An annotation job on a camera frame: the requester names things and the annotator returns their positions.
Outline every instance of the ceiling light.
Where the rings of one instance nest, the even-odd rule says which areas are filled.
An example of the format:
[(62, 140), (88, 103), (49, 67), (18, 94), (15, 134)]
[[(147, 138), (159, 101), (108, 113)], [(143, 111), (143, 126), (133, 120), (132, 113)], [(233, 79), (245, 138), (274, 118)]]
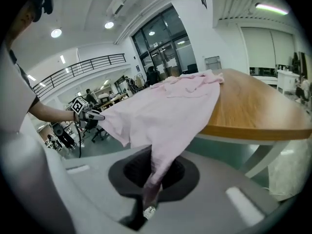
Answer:
[(261, 4), (261, 3), (257, 3), (257, 4), (255, 5), (255, 7), (256, 7), (257, 9), (270, 10), (270, 11), (279, 13), (279, 14), (281, 14), (281, 15), (286, 15), (286, 14), (288, 14), (288, 12), (286, 12), (286, 11), (284, 11), (284, 10), (281, 10), (281, 9), (278, 9), (278, 8), (275, 8), (275, 7), (272, 7), (272, 6), (269, 6), (269, 5)]
[(109, 22), (107, 22), (106, 24), (105, 24), (105, 28), (106, 29), (110, 29), (110, 28), (112, 28), (114, 26), (114, 23), (112, 22), (112, 21), (109, 21)]
[(63, 64), (65, 63), (65, 59), (64, 59), (64, 56), (60, 56), (60, 59), (62, 60)]
[(53, 31), (51, 32), (51, 36), (52, 36), (53, 38), (57, 38), (57, 37), (59, 37), (61, 34), (62, 34), (62, 31), (61, 31), (60, 29), (55, 29), (55, 30), (53, 30)]
[(35, 78), (33, 78), (31, 75), (28, 75), (27, 76), (28, 78), (30, 78), (31, 80), (33, 80), (33, 81), (35, 81), (36, 79)]

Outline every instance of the pink shirt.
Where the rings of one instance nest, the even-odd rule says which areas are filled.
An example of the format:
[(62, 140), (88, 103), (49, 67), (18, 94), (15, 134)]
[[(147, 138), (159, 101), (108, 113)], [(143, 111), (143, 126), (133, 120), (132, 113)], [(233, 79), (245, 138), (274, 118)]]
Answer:
[(169, 77), (101, 113), (99, 125), (123, 146), (152, 145), (145, 201), (153, 200), (174, 159), (207, 125), (223, 81), (211, 70)]

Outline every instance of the railing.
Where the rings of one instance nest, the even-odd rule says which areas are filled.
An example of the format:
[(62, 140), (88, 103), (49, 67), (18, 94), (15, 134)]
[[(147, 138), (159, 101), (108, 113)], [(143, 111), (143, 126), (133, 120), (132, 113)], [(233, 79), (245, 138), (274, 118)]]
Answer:
[(62, 83), (76, 78), (82, 74), (91, 72), (95, 69), (111, 66), (118, 63), (126, 62), (124, 54), (109, 55), (85, 60), (67, 68), (61, 69), (48, 76), (33, 87), (34, 92), (40, 98), (52, 89), (60, 86)]

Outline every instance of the wooden table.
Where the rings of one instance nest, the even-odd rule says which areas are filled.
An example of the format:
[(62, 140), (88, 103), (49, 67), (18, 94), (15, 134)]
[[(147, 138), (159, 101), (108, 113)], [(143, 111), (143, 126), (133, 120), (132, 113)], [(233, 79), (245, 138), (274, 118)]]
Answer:
[(120, 96), (116, 96), (115, 98), (113, 98), (113, 99), (110, 100), (109, 102), (107, 102), (107, 103), (101, 105), (101, 106), (100, 106), (100, 109), (103, 111), (103, 108), (104, 108), (104, 107), (108, 106), (109, 104), (112, 104), (115, 100), (118, 100), (118, 99), (123, 98), (125, 95), (127, 95), (127, 93), (122, 94), (122, 95), (120, 95)]
[(232, 69), (223, 73), (220, 97), (207, 126), (197, 137), (259, 145), (241, 170), (253, 177), (267, 167), (290, 140), (312, 133), (309, 115), (276, 89)]

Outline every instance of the headset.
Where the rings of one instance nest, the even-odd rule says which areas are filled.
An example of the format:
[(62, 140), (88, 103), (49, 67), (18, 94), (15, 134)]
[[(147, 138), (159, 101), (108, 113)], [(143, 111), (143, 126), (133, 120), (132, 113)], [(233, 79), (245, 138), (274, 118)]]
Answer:
[(54, 4), (53, 0), (31, 0), (35, 6), (35, 18), (33, 19), (33, 22), (39, 21), (42, 15), (42, 9), (44, 13), (47, 13), (48, 15), (53, 12)]

